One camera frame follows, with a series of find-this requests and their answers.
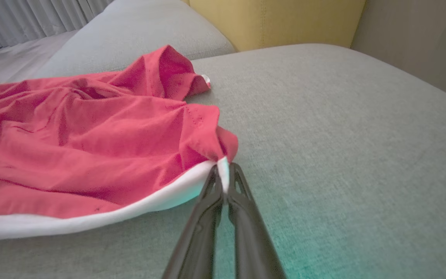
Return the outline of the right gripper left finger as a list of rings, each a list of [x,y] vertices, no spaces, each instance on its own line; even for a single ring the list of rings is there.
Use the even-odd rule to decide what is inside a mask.
[[[223,205],[221,177],[214,166],[163,272],[163,279],[213,278],[216,230]]]

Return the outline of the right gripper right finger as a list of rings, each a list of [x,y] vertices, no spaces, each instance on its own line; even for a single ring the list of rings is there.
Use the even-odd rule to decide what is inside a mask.
[[[285,270],[237,163],[230,163],[229,178],[228,216],[234,225],[236,278],[285,279]]]

